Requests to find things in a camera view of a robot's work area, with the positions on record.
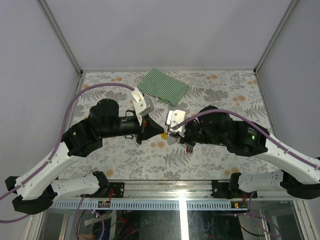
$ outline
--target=striped towel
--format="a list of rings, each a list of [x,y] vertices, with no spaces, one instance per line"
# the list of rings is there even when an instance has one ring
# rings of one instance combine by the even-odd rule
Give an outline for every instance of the striped towel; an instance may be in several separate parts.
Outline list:
[[[156,97],[158,101],[174,107],[189,88],[190,86],[184,82],[165,75],[155,68],[138,85],[141,92]]]

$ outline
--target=gray wall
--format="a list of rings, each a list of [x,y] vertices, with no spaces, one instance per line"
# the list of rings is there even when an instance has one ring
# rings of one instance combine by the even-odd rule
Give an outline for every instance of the gray wall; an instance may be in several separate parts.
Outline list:
[[[0,7],[0,194],[5,179],[31,169],[54,147],[77,74],[35,0]],[[1,203],[0,219],[23,214]],[[0,224],[0,239],[20,240],[25,219]]]
[[[83,69],[253,69],[291,0],[47,2]]]
[[[300,1],[259,73],[279,138],[312,157],[320,157],[319,12],[319,0]],[[320,233],[319,204],[309,201]]]

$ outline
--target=black wire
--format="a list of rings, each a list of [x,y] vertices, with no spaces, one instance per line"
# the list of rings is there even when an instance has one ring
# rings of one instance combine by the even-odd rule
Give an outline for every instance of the black wire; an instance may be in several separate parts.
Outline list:
[[[263,236],[264,236],[264,234],[255,234],[255,233],[252,233],[252,232],[248,231],[247,229],[245,229],[243,226],[241,226],[241,228],[242,228],[245,232],[247,232],[248,234],[250,234],[250,235],[252,235],[252,236],[255,236],[255,237],[263,237]]]
[[[116,221],[114,224],[112,224],[111,226],[110,226],[110,228],[113,226],[113,225],[115,225],[116,223],[122,223],[121,221]]]
[[[268,226],[268,232],[270,232],[270,225],[269,225],[269,223],[266,223],[266,224],[267,224],[267,226]],[[264,237],[264,236],[265,236],[264,234],[255,234],[255,233],[252,233],[252,232],[248,231],[247,229],[245,229],[243,226],[241,226],[241,228],[242,228],[245,232],[247,232],[248,234],[250,234],[250,235],[252,235],[252,236],[255,236],[255,237]]]
[[[84,175],[84,176],[87,176],[88,174],[90,174],[90,173],[94,173],[93,171],[90,171],[90,172],[88,172],[86,175]]]

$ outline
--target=floral tablecloth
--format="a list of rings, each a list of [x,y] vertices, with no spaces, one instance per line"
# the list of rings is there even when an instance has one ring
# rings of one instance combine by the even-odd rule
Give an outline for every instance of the floral tablecloth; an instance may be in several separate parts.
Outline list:
[[[123,83],[136,87],[147,72],[87,72],[82,88],[101,83]],[[180,109],[188,116],[204,107],[234,111],[270,129],[257,80],[252,71],[170,71],[166,74],[191,86],[176,107],[152,98],[153,120],[165,128],[169,110]],[[125,88],[101,87],[83,94],[77,103],[73,123],[88,117],[89,109],[104,98],[114,99],[120,106],[119,116],[132,110],[130,92]],[[213,180],[228,179],[231,173],[264,173],[276,167],[253,157],[235,156],[221,146],[196,144],[192,154],[175,139],[155,136],[142,145],[135,139],[112,137],[103,140],[103,147],[82,162],[68,168],[59,178],[83,177],[90,171],[103,171],[114,180]]]

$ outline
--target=black bracket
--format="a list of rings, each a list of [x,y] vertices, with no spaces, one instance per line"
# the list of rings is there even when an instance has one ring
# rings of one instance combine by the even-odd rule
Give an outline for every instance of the black bracket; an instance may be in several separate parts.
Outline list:
[[[243,199],[245,194],[247,194],[247,196],[251,195],[251,192],[244,192],[239,189],[238,180],[240,175],[240,172],[236,172],[231,174],[231,178],[229,180],[212,180],[211,196],[214,199]],[[258,194],[255,192],[252,198],[256,199],[257,197]]]
[[[112,189],[113,199],[123,199],[125,194],[125,183],[124,182],[110,182],[109,189]]]
[[[286,192],[299,199],[315,199],[320,197],[320,183],[316,184],[302,184],[289,173],[283,172],[283,181],[280,183],[281,187],[286,189]]]

